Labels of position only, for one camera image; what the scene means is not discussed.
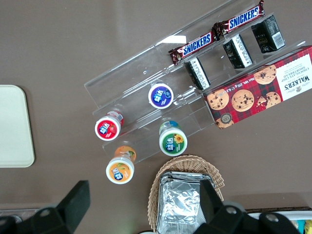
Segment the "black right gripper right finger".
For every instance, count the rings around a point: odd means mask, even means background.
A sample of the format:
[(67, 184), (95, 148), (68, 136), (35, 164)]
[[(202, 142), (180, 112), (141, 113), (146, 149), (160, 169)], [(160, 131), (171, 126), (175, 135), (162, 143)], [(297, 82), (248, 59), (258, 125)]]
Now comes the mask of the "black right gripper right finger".
[(235, 205), (225, 205), (207, 180), (200, 182), (200, 207), (206, 222), (196, 234), (297, 234), (297, 228), (283, 215), (261, 213), (253, 218)]

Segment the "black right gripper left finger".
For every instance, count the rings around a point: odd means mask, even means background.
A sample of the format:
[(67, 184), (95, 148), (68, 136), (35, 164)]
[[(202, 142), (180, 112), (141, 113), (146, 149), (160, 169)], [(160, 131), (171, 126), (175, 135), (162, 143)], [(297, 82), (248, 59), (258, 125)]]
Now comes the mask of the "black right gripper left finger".
[(73, 234), (91, 204), (88, 180), (80, 180), (55, 207), (37, 211), (16, 223), (12, 216), (0, 218), (2, 234)]

